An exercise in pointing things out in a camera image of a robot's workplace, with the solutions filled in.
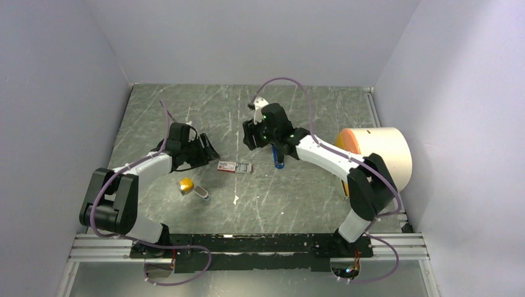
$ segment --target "yellow object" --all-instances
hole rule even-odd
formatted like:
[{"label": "yellow object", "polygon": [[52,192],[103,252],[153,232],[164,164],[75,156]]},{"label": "yellow object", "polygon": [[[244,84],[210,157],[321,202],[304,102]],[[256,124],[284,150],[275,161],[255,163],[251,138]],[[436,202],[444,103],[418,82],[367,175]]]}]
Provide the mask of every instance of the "yellow object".
[{"label": "yellow object", "polygon": [[[396,128],[343,129],[334,143],[351,153],[369,156],[377,153],[384,160],[398,191],[403,190],[412,175],[412,157],[405,137]],[[344,194],[350,195],[346,181],[342,181]]]},{"label": "yellow object", "polygon": [[177,182],[177,186],[179,187],[179,191],[182,195],[186,195],[187,193],[193,191],[194,188],[194,184],[190,178],[185,178]]}]

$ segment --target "white wall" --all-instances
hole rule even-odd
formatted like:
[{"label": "white wall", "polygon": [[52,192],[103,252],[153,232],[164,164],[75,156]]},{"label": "white wall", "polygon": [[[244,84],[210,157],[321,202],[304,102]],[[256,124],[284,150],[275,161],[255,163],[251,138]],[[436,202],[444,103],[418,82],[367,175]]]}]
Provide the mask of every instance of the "white wall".
[{"label": "white wall", "polygon": [[376,84],[443,296],[525,295],[525,6],[423,0]]},{"label": "white wall", "polygon": [[87,0],[131,82],[372,86],[419,0]]},{"label": "white wall", "polygon": [[129,87],[82,0],[0,7],[0,296],[54,296]]}]

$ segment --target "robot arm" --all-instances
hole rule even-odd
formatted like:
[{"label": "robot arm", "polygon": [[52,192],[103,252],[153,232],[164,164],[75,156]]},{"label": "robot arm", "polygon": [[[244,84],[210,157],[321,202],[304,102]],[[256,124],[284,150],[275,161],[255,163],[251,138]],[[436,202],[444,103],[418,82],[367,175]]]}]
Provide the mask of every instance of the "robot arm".
[{"label": "robot arm", "polygon": [[352,157],[371,166],[395,188],[383,159],[374,153],[364,157],[346,152],[318,139],[324,146],[348,157],[344,158],[328,152],[314,141],[308,130],[293,127],[279,104],[269,104],[265,99],[257,98],[253,108],[254,118],[243,123],[245,133],[243,143],[250,150],[271,144],[277,149],[278,155],[288,155],[297,160],[313,163],[347,181],[352,191],[350,196],[352,210],[336,233],[349,243],[358,240],[370,222],[394,196],[376,176],[359,164],[351,162],[349,158]]},{"label": "robot arm", "polygon": [[[169,229],[166,225],[138,215],[139,193],[160,176],[204,166],[218,159],[219,154],[211,146],[206,134],[198,136],[195,128],[189,124],[171,124],[165,150],[154,157],[161,143],[162,141],[147,154],[151,157],[149,160],[124,171],[110,184],[95,211],[95,222],[99,230],[150,243],[170,244]],[[93,172],[79,215],[82,225],[90,225],[89,216],[93,202],[102,186],[110,176],[127,166],[129,165],[112,170],[99,168]]]}]

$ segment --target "table surface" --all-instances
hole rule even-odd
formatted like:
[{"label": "table surface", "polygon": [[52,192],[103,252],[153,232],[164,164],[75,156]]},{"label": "table surface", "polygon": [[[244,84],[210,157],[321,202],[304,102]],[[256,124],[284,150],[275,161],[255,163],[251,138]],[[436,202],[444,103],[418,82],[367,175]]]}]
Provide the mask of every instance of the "table surface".
[{"label": "table surface", "polygon": [[[217,162],[155,180],[139,196],[139,213],[165,223],[172,233],[331,233],[350,211],[341,181],[304,161],[286,157],[275,168],[270,146],[250,151],[242,143],[242,122],[253,117],[246,104],[255,85],[134,86],[115,140],[110,168],[144,156],[166,131],[159,100],[175,119],[191,121],[206,133],[224,161],[252,163],[251,174],[217,171]],[[315,108],[315,134],[333,142],[347,127],[373,127],[368,100],[361,88],[308,87]],[[308,129],[308,102],[300,88],[270,85],[261,94],[280,103],[295,126]],[[176,182],[189,177],[207,189],[210,202],[195,194],[182,196]],[[387,209],[394,209],[391,203]],[[376,223],[371,232],[401,232],[396,216]]]}]

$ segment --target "small box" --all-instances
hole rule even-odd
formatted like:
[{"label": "small box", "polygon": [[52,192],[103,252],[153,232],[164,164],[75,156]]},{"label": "small box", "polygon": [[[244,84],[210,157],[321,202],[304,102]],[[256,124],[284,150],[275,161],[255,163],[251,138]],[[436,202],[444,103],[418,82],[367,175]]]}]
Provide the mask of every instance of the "small box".
[{"label": "small box", "polygon": [[219,161],[217,170],[232,173],[252,173],[253,165],[251,163],[235,163],[228,161]]}]

